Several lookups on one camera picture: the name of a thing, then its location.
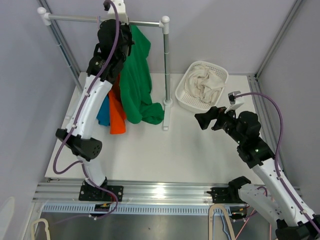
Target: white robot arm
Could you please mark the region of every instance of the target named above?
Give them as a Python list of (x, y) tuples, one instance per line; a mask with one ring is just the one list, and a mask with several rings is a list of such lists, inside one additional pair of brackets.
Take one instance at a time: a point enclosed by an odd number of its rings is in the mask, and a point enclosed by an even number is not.
[[(259, 137), (261, 124), (258, 122), (258, 115), (243, 111), (236, 118), (235, 110), (244, 103), (237, 96), (239, 94), (240, 92), (229, 93), (231, 107), (214, 106), (207, 113), (196, 114), (195, 118), (202, 130), (208, 128), (211, 120), (216, 120), (211, 129), (224, 130), (238, 143), (239, 157), (260, 177), (275, 202), (258, 191), (244, 176), (229, 182), (227, 191), (230, 198), (234, 202), (245, 202), (255, 208), (276, 229), (279, 240), (318, 238), (320, 215), (316, 215), (297, 194), (278, 162), (274, 160), (274, 153)], [(216, 190), (213, 189), (209, 193), (214, 201), (217, 197), (214, 193)]]
[(110, 19), (100, 24), (97, 34), (99, 43), (86, 71), (87, 77), (80, 101), (66, 129), (58, 129), (55, 134), (65, 142), (78, 160), (83, 162), (88, 177), (99, 187), (107, 185), (107, 178), (102, 172), (100, 162), (93, 160), (99, 155), (102, 143), (92, 138), (92, 132), (102, 102), (122, 70), (133, 44), (124, 1), (112, 1), (116, 7), (118, 22), (115, 20), (115, 10), (110, 8), (110, 4), (108, 1), (103, 4)]

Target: white cable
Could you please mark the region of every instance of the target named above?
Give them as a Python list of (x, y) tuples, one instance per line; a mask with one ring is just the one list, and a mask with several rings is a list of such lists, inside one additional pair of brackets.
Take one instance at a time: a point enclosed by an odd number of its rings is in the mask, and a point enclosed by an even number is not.
[(35, 237), (35, 224), (40, 223), (40, 222), (44, 223), (44, 231), (45, 231), (45, 234), (46, 234), (46, 239), (47, 240), (51, 240), (50, 231), (49, 231), (49, 223), (48, 223), (47, 219), (45, 219), (45, 218), (40, 218), (40, 219), (35, 220), (34, 222), (31, 223), (31, 225), (30, 225), (31, 240), (36, 240), (36, 237)]
[[(215, 209), (221, 209), (221, 211), (223, 212), (224, 216), (228, 216), (228, 212), (225, 209), (225, 207), (221, 204), (213, 204), (210, 208), (209, 208), (209, 212), (208, 212), (208, 223), (209, 223), (209, 240), (213, 239), (213, 223), (214, 223), (214, 210)], [(231, 240), (235, 240), (235, 233), (234, 233), (234, 229), (232, 227), (231, 221), (229, 217), (225, 217), (225, 221), (227, 223), (228, 229), (229, 229), (229, 234), (231, 237)]]

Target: white cloth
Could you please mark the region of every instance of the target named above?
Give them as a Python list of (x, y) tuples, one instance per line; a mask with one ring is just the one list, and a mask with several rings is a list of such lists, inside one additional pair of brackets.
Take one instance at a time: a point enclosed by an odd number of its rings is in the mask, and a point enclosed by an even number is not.
[(184, 90), (204, 103), (215, 104), (226, 84), (210, 68), (195, 66), (186, 76)]

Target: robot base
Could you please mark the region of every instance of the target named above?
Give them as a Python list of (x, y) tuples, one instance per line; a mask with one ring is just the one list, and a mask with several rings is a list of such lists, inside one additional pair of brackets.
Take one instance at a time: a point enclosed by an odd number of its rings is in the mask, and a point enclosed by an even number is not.
[[(123, 186), (113, 186), (108, 185), (107, 178), (100, 186), (103, 189), (107, 189), (110, 192), (114, 193), (118, 198), (119, 202), (122, 202), (124, 187)], [(115, 200), (111, 195), (109, 195), (105, 191), (101, 191), (94, 186), (91, 186), (86, 181), (83, 181), (80, 193), (79, 193), (79, 201), (89, 201), (89, 202), (114, 202)]]

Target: blue cloth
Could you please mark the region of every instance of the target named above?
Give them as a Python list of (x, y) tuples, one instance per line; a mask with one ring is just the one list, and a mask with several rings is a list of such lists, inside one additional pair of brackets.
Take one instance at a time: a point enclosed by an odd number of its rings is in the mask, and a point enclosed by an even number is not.
[(104, 98), (96, 119), (98, 119), (100, 125), (110, 126), (110, 103), (108, 96)]

